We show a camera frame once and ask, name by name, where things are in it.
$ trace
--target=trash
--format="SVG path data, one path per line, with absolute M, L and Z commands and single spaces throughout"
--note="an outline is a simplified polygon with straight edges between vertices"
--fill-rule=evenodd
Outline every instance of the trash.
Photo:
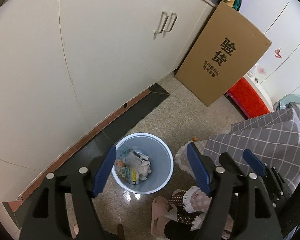
M 145 181 L 151 173 L 149 156 L 130 149 L 116 161 L 117 174 L 132 185 Z

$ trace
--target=red fabric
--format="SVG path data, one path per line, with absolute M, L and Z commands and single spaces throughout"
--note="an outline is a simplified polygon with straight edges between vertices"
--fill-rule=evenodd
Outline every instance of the red fabric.
M 228 95 L 233 98 L 248 118 L 270 113 L 257 92 L 244 78 L 241 78 L 229 89 Z

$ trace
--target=floor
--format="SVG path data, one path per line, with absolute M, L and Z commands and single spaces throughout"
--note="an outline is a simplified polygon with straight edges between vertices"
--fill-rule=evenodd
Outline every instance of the floor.
M 57 175 L 86 166 L 92 158 L 106 153 L 111 145 L 126 134 L 154 134 L 175 155 L 194 136 L 198 140 L 204 140 L 210 135 L 229 131 L 232 123 L 244 120 L 242 113 L 224 96 L 209 108 L 206 107 L 173 73 L 153 85 L 150 90 L 150 94 L 109 124 L 65 162 L 56 171 Z M 156 196 L 169 197 L 174 190 L 188 189 L 195 184 L 190 175 L 175 165 L 171 180 L 162 190 L 150 195 L 138 195 L 122 189 L 110 175 L 103 193 L 93 199 L 93 204 L 104 229 L 111 233 L 116 233 L 118 223 L 122 223 L 127 240 L 166 239 L 150 234 L 152 200 Z M 30 203 L 31 196 L 15 213 L 9 210 L 9 205 L 5 205 L 18 228 L 22 227 Z M 70 194 L 66 194 L 66 204 L 74 236 L 75 214 Z

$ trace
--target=checkered fabric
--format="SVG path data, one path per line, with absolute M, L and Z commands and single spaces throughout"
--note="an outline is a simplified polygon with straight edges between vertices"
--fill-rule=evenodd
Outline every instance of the checkered fabric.
M 300 121 L 293 108 L 233 124 L 229 133 L 210 136 L 202 154 L 220 165 L 220 154 L 227 152 L 248 174 L 252 169 L 242 158 L 245 149 L 268 166 L 276 167 L 295 190 L 300 182 Z

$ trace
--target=white fringe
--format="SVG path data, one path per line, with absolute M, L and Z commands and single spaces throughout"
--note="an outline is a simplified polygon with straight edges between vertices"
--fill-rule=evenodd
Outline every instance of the white fringe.
M 205 217 L 204 213 L 202 213 L 200 216 L 195 217 L 193 222 L 192 222 L 192 227 L 191 227 L 190 231 L 200 229 L 204 217 Z
M 176 156 L 174 157 L 174 161 L 176 162 L 176 164 L 178 164 L 179 168 L 180 168 L 182 171 L 185 171 L 185 172 L 189 173 L 189 174 L 195 179 L 193 171 L 192 171 L 190 168 L 188 168 L 187 166 L 183 165 L 182 162 L 181 162 L 181 160 L 180 160 L 181 155 L 182 155 L 184 152 L 186 152 L 187 145 L 188 145 L 189 143 L 191 143 L 191 142 L 192 142 L 192 141 L 188 141 L 185 145 L 183 145 L 183 146 L 178 150 Z
M 191 197 L 193 193 L 195 193 L 199 188 L 196 186 L 192 186 L 190 189 L 186 191 L 183 196 L 183 209 L 188 213 L 194 213 L 196 210 L 191 206 Z

